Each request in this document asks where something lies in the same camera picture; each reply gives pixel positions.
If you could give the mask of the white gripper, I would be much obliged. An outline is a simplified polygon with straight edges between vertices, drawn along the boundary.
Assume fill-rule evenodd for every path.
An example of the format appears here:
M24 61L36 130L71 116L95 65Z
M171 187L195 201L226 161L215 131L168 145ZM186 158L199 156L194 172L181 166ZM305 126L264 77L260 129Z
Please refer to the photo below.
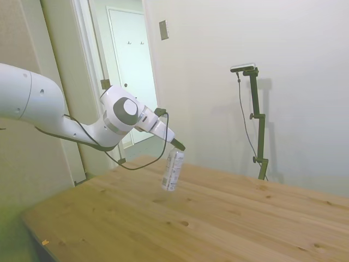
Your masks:
M153 134L164 141L170 142L175 148L185 150L185 146L175 139L175 133L168 127L168 124L161 121L161 117L167 114L165 109L156 108L152 111L148 107L144 107L141 112L135 129L139 132Z

